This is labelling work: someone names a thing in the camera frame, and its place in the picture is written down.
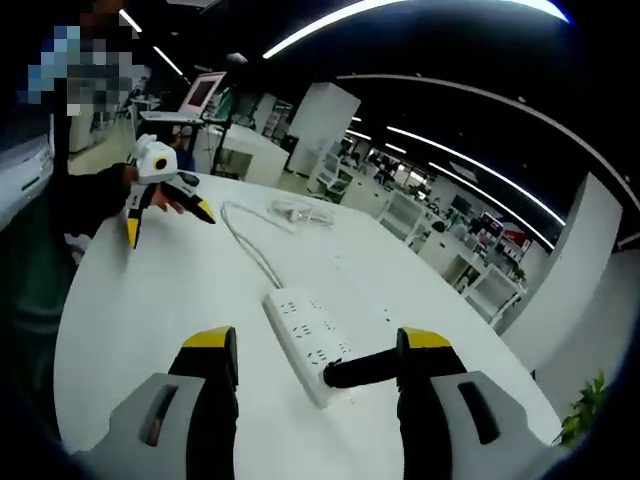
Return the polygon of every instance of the white power strip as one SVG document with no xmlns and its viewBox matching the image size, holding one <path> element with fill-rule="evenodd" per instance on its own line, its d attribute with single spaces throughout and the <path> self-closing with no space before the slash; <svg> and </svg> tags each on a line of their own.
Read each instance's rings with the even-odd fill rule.
<svg viewBox="0 0 640 480">
<path fill-rule="evenodd" d="M 322 372 L 329 362 L 354 358 L 351 347 L 326 309 L 304 288 L 272 291 L 264 308 L 300 382 L 320 408 L 348 390 L 331 388 Z"/>
</svg>

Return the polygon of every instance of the monitor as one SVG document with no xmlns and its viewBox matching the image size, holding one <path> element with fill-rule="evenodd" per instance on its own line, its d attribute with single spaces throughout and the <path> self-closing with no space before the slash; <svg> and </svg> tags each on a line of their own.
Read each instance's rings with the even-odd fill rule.
<svg viewBox="0 0 640 480">
<path fill-rule="evenodd" d="M 199 75 L 191 85 L 191 89 L 180 107 L 182 113 L 195 113 L 200 115 L 205 109 L 211 96 L 220 85 L 226 72 L 205 73 Z"/>
</svg>

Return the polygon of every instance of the ceiling light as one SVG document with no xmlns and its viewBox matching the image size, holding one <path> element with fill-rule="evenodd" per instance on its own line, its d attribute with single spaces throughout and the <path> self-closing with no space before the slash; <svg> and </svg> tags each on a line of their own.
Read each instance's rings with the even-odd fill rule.
<svg viewBox="0 0 640 480">
<path fill-rule="evenodd" d="M 519 3 L 520 5 L 525 5 L 527 7 L 535 8 L 536 10 L 540 10 L 541 12 L 548 13 L 549 15 L 553 15 L 560 20 L 571 23 L 567 16 L 562 13 L 562 11 L 556 7 L 553 3 L 548 0 L 503 0 L 505 2 Z"/>
<path fill-rule="evenodd" d="M 329 15 L 326 15 L 315 22 L 307 25 L 306 27 L 298 30 L 293 35 L 285 38 L 283 41 L 275 45 L 271 48 L 267 53 L 262 55 L 262 58 L 269 59 L 273 57 L 275 54 L 281 52 L 287 47 L 290 47 L 298 40 L 303 39 L 307 35 L 311 35 L 313 32 L 320 30 L 332 23 L 335 23 L 339 20 L 343 20 L 352 15 L 356 15 L 358 13 L 366 12 L 367 10 L 371 10 L 373 8 L 383 7 L 385 5 L 389 5 L 391 3 L 404 2 L 405 0 L 362 0 L 360 2 L 349 5 L 348 7 L 341 8 L 340 10 L 336 10 Z"/>
<path fill-rule="evenodd" d="M 349 135 L 353 135 L 355 137 L 364 138 L 365 140 L 371 140 L 371 137 L 369 137 L 367 135 L 363 135 L 362 133 L 354 132 L 353 130 L 347 130 L 347 133 Z"/>
<path fill-rule="evenodd" d="M 136 32 L 138 32 L 138 33 L 142 32 L 142 29 L 140 28 L 140 26 L 133 20 L 133 18 L 131 18 L 129 16 L 129 14 L 127 12 L 124 11 L 124 8 L 121 8 L 118 13 L 120 14 L 120 16 L 122 18 L 124 18 L 129 23 L 129 25 L 131 25 L 133 27 L 133 29 Z"/>
<path fill-rule="evenodd" d="M 395 145 L 391 145 L 390 143 L 385 143 L 384 145 L 385 145 L 385 147 L 392 148 L 392 149 L 394 149 L 394 150 L 396 150 L 396 151 L 398 151 L 400 153 L 407 153 L 406 150 L 403 150 L 403 149 L 401 149 L 399 147 L 396 147 Z"/>
<path fill-rule="evenodd" d="M 515 218 L 516 220 L 518 220 L 520 223 L 522 223 L 525 227 L 527 227 L 529 230 L 531 230 L 533 233 L 536 234 L 536 236 L 542 240 L 546 245 L 549 246 L 550 249 L 554 249 L 555 247 L 553 246 L 553 244 L 547 240 L 546 238 L 544 238 L 542 236 L 542 234 L 537 231 L 535 228 L 533 228 L 528 222 L 526 222 L 522 217 L 520 217 L 516 212 L 514 212 L 513 210 L 511 210 L 509 207 L 507 207 L 506 205 L 504 205 L 503 203 L 499 202 L 498 200 L 496 200 L 495 198 L 493 198 L 491 195 L 489 195 L 488 193 L 483 192 L 482 190 L 480 190 L 478 187 L 476 187 L 474 184 L 472 184 L 471 182 L 467 182 L 464 178 L 457 176 L 455 173 L 450 172 L 449 170 L 445 170 L 444 168 L 440 167 L 439 165 L 436 165 L 433 162 L 429 162 L 429 165 L 432 166 L 433 168 L 435 168 L 436 170 L 440 170 L 442 173 L 446 173 L 447 175 L 449 175 L 451 178 L 459 181 L 460 183 L 466 185 L 467 187 L 471 188 L 472 190 L 475 190 L 476 192 L 478 192 L 480 195 L 483 195 L 484 197 L 488 198 L 489 200 L 491 200 L 493 203 L 495 203 L 496 205 L 498 205 L 500 208 L 502 208 L 505 212 L 507 212 L 509 215 L 511 215 L 513 218 Z"/>
<path fill-rule="evenodd" d="M 450 148 L 445 147 L 444 145 L 440 145 L 439 143 L 436 143 L 434 141 L 427 140 L 426 138 L 421 137 L 420 135 L 416 135 L 415 133 L 405 132 L 404 130 L 400 130 L 399 128 L 395 128 L 395 127 L 387 127 L 387 129 L 391 130 L 392 132 L 400 133 L 401 135 L 406 135 L 407 137 L 413 138 L 415 140 L 420 140 L 421 142 L 427 143 L 427 144 L 432 145 L 432 146 L 434 146 L 436 148 L 444 150 L 445 152 L 451 153 L 452 155 L 455 155 L 456 157 L 461 158 L 462 160 L 466 160 L 467 162 L 475 165 L 476 167 L 481 168 L 485 172 L 488 172 L 491 175 L 494 175 L 494 176 L 498 177 L 500 180 L 502 180 L 503 182 L 507 183 L 511 187 L 515 188 L 521 194 L 523 194 L 525 197 L 527 197 L 529 200 L 531 200 L 533 203 L 535 203 L 540 208 L 542 208 L 545 212 L 547 212 L 549 215 L 551 215 L 556 220 L 556 222 L 558 222 L 560 225 L 562 225 L 563 227 L 566 225 L 566 222 L 557 213 L 555 213 L 553 210 L 551 210 L 549 207 L 547 207 L 544 203 L 542 203 L 540 200 L 538 200 L 532 194 L 527 192 L 520 185 L 518 185 L 517 183 L 512 182 L 507 177 L 499 174 L 495 170 L 492 170 L 491 168 L 481 164 L 480 162 L 478 162 L 478 161 L 476 161 L 476 160 L 474 160 L 472 158 L 467 157 L 466 155 L 461 154 L 460 152 L 456 152 L 455 150 L 451 150 Z"/>
<path fill-rule="evenodd" d="M 162 58 L 164 58 L 165 62 L 167 62 L 171 68 L 173 68 L 176 72 L 178 72 L 178 75 L 180 75 L 181 77 L 183 77 L 184 75 L 182 74 L 182 71 L 176 67 L 176 64 L 173 63 L 171 60 L 169 60 L 169 57 L 167 57 L 164 52 L 162 50 L 160 50 L 158 47 L 153 47 L 153 49 L 158 52 L 158 55 L 160 55 Z"/>
</svg>

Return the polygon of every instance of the white pillar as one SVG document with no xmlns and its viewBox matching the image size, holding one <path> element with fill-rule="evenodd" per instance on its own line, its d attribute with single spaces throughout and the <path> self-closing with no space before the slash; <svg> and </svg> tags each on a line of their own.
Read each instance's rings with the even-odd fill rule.
<svg viewBox="0 0 640 480">
<path fill-rule="evenodd" d="M 502 339 L 530 371 L 551 356 L 582 318 L 611 255 L 621 216 L 618 201 L 589 173 L 546 271 L 504 319 L 513 323 Z"/>
<path fill-rule="evenodd" d="M 298 137 L 298 144 L 287 168 L 310 175 L 315 167 L 312 160 L 324 158 L 342 140 L 359 106 L 360 100 L 333 83 L 312 84 L 289 127 L 288 133 Z"/>
<path fill-rule="evenodd" d="M 260 103 L 253 113 L 253 120 L 256 122 L 256 132 L 262 134 L 262 130 L 264 130 L 264 126 L 267 124 L 276 100 L 276 97 L 270 93 L 265 93 L 260 99 Z"/>
</svg>

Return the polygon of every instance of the power strip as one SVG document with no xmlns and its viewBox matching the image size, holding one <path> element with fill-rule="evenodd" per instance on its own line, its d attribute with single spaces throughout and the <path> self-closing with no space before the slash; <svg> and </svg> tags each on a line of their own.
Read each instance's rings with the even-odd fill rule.
<svg viewBox="0 0 640 480">
<path fill-rule="evenodd" d="M 349 391 L 324 383 L 322 372 L 329 362 L 352 360 L 354 355 L 310 290 L 274 290 L 265 298 L 264 309 L 300 383 L 318 407 L 325 408 Z"/>
</svg>

